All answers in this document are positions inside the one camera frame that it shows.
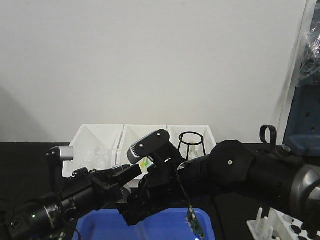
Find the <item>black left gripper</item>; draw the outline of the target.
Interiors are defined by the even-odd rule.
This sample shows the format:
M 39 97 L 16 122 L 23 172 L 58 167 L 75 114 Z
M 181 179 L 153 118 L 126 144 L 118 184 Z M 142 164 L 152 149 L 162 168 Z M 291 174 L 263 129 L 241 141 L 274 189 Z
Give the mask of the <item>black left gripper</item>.
M 130 195 L 127 183 L 141 175 L 138 164 L 117 164 L 107 170 L 86 168 L 74 175 L 73 184 L 81 186 L 77 199 L 84 197 L 94 208 L 103 208 L 108 203 L 125 204 Z

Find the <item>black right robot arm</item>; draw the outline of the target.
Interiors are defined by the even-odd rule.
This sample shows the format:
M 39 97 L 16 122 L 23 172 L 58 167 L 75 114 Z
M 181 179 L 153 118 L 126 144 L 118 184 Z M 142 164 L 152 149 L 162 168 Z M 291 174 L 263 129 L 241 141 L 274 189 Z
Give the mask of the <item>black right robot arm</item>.
M 209 154 L 187 160 L 166 130 L 156 130 L 127 151 L 130 163 L 149 158 L 152 164 L 119 212 L 136 225 L 174 203 L 236 192 L 300 220 L 313 239 L 320 229 L 320 168 L 298 156 L 281 156 L 274 140 L 268 147 L 251 151 L 238 140 L 225 140 Z

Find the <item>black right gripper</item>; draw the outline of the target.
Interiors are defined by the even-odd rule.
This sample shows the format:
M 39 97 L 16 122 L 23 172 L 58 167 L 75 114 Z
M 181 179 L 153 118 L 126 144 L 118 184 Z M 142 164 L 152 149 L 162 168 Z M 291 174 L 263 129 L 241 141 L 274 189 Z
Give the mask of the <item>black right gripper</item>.
M 117 208 L 129 226 L 169 208 L 169 198 L 177 187 L 177 169 L 184 159 L 175 146 L 169 142 L 151 153 L 153 165 L 126 199 Z

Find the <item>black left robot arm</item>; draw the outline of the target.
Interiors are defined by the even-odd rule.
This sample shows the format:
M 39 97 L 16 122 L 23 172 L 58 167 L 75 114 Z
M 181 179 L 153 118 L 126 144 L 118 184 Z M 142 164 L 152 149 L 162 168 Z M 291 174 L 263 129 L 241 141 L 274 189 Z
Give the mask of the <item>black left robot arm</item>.
M 2 240 L 39 240 L 64 228 L 69 222 L 121 201 L 122 188 L 141 174 L 137 164 L 107 170 L 74 171 L 61 190 L 34 198 L 0 213 Z

